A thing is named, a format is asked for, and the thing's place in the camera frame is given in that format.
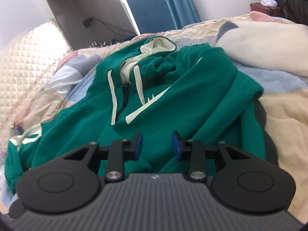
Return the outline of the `green hoodie with white drawstrings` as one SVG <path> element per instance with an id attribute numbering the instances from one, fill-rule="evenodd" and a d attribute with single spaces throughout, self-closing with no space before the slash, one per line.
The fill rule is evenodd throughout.
<path id="1" fill-rule="evenodd" d="M 108 146 L 142 132 L 138 161 L 125 172 L 184 173 L 171 134 L 206 145 L 225 141 L 265 160 L 264 122 L 255 116 L 263 88 L 221 48 L 177 46 L 165 37 L 137 41 L 96 67 L 86 96 L 8 143 L 8 188 L 24 172 L 86 143 Z"/>

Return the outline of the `patchwork pastel quilt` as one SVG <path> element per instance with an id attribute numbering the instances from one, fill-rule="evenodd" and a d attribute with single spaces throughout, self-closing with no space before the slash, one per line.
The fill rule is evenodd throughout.
<path id="1" fill-rule="evenodd" d="M 265 53 L 261 60 L 256 54 L 244 54 L 231 46 L 230 37 L 222 39 L 228 53 L 235 57 L 239 71 L 250 76 L 264 89 L 260 103 L 266 112 L 265 130 L 272 138 L 278 153 L 278 164 L 288 171 L 296 183 L 296 193 L 290 212 L 302 222 L 307 221 L 307 52 L 299 48 L 287 50 L 287 43 L 300 40 L 302 29 L 286 19 L 275 19 L 259 12 L 238 17 L 210 20 L 186 26 L 182 30 L 163 33 L 178 48 L 194 44 L 215 44 L 215 40 L 228 23 L 244 25 L 243 37 L 236 38 L 236 45 L 260 45 L 265 41 L 274 53 Z M 63 66 L 73 61 L 81 62 L 85 69 L 83 78 L 68 83 L 62 77 L 59 84 L 49 81 L 32 98 L 26 99 L 14 120 L 15 135 L 34 125 L 54 119 L 58 113 L 80 101 L 90 86 L 100 61 L 114 52 L 129 46 L 132 41 L 105 46 L 100 49 L 78 49 L 63 58 L 56 74 L 63 74 Z"/>

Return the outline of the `cream quilted headboard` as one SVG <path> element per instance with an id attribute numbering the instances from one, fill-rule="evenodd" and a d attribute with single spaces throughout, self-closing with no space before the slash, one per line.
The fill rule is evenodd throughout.
<path id="1" fill-rule="evenodd" d="M 59 61 L 73 48 L 51 19 L 1 51 L 1 148 L 12 135 L 14 118 L 48 82 Z"/>

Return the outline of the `white fluffy pillow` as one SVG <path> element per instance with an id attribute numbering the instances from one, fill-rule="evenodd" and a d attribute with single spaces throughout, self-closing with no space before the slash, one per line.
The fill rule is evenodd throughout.
<path id="1" fill-rule="evenodd" d="M 263 21 L 227 21 L 216 38 L 236 62 L 307 78 L 307 26 Z"/>

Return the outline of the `blue upholstered chair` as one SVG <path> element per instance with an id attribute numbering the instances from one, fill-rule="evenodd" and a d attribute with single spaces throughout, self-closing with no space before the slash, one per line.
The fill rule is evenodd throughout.
<path id="1" fill-rule="evenodd" d="M 167 0 L 126 0 L 140 34 L 176 30 Z"/>

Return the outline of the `blue curtain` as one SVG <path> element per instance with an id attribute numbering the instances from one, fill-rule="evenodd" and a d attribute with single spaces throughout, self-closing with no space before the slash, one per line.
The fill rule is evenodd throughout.
<path id="1" fill-rule="evenodd" d="M 193 0 L 167 0 L 178 29 L 193 23 L 200 23 L 200 15 Z"/>

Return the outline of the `dark red side table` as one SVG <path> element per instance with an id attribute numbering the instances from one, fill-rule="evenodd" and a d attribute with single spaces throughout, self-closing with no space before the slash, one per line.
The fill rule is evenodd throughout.
<path id="1" fill-rule="evenodd" d="M 284 9 L 281 7 L 269 7 L 264 6 L 261 3 L 251 3 L 250 8 L 251 11 L 261 12 L 269 16 L 285 18 Z"/>

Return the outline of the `black puffer jacket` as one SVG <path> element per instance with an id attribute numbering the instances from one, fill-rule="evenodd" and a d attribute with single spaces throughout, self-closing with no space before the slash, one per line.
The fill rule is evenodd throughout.
<path id="1" fill-rule="evenodd" d="M 284 10 L 288 20 L 307 26 L 307 0 L 285 0 Z"/>

